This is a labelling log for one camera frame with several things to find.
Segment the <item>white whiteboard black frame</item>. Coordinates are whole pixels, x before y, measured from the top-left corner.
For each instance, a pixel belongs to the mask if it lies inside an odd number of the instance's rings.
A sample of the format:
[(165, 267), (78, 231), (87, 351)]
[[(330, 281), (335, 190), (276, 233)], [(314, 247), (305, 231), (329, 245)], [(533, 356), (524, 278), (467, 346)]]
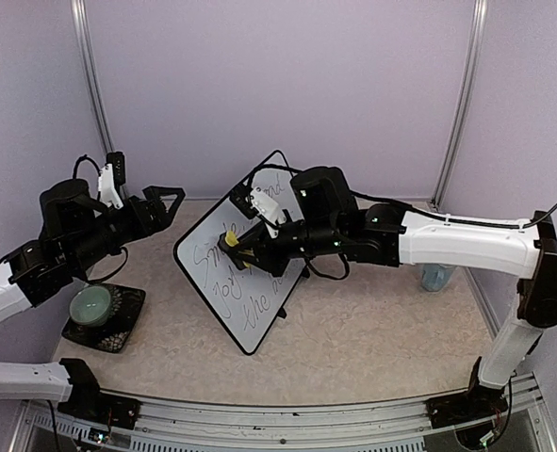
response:
[(173, 259), (242, 353), (253, 355), (283, 310), (306, 267), (288, 263), (283, 276), (256, 267), (238, 270), (219, 248), (222, 234), (240, 236), (259, 220), (246, 218), (224, 194), (179, 238)]

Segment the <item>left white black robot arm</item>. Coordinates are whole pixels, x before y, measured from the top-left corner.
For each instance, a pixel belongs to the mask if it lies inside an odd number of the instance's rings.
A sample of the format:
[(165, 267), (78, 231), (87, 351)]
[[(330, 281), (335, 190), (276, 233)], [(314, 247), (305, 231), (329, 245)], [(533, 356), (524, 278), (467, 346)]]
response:
[[(122, 206), (90, 196), (84, 179), (64, 180), (40, 195), (40, 236), (0, 259), (0, 324), (36, 308), (62, 288), (88, 279), (92, 266), (126, 244), (166, 230), (185, 198), (181, 187), (149, 186)], [(81, 359), (0, 362), (0, 400), (46, 400), (60, 412), (107, 421), (110, 397)]]

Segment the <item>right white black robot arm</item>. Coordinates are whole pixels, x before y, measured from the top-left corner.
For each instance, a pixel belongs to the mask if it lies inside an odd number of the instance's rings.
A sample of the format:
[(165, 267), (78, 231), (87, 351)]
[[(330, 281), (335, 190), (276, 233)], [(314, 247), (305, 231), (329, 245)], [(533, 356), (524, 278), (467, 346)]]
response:
[(543, 332), (557, 326), (557, 235), (549, 213), (517, 220), (463, 218), (388, 198), (375, 198), (362, 209), (336, 167), (298, 170), (290, 186), (302, 213), (299, 220), (252, 183), (231, 192), (233, 205), (254, 222), (244, 234), (227, 232), (219, 238), (219, 248), (237, 268), (255, 266), (280, 277), (292, 260), (311, 263), (336, 255), (344, 264), (436, 264), (517, 277), (518, 302), (489, 352), (473, 365), (467, 389), (426, 403), (434, 428), (509, 409), (504, 389), (513, 372)]

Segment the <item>yellow black whiteboard eraser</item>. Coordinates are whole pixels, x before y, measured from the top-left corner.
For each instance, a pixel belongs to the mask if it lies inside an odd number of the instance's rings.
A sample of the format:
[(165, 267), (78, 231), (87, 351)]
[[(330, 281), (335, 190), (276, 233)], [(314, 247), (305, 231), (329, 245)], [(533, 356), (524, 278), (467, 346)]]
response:
[(242, 245), (234, 231), (229, 230), (223, 233), (217, 246), (238, 270), (242, 271), (251, 267), (252, 264), (246, 258), (254, 257), (254, 251), (251, 247)]

